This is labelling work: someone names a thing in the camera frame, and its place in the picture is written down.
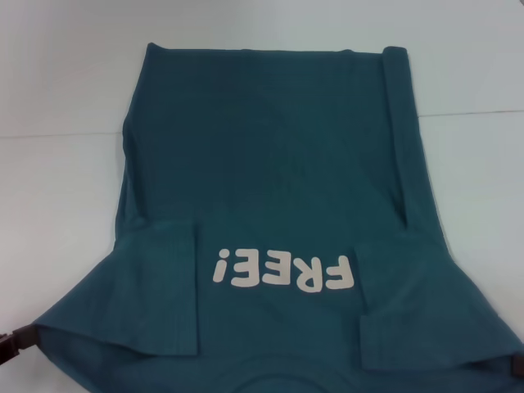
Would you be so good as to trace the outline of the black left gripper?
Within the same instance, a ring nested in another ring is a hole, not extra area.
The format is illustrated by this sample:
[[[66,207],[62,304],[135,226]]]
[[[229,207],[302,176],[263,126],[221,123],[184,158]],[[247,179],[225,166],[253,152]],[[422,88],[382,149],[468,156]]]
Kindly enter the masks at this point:
[[[3,365],[20,354],[19,349],[28,349],[39,343],[38,329],[35,325],[26,325],[12,334],[0,336],[0,364]]]

